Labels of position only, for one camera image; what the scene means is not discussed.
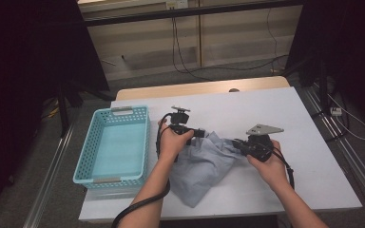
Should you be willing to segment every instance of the gray cloth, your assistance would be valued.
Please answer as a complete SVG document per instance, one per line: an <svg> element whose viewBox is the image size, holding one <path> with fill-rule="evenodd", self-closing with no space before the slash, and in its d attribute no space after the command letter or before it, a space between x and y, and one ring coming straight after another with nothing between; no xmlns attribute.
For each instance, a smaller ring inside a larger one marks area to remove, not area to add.
<svg viewBox="0 0 365 228"><path fill-rule="evenodd" d="M195 207L206 192L218 183L242 158L231 141L220 139L215 132L191 141L179 154L170 173L171 191L184 204Z"/></svg>

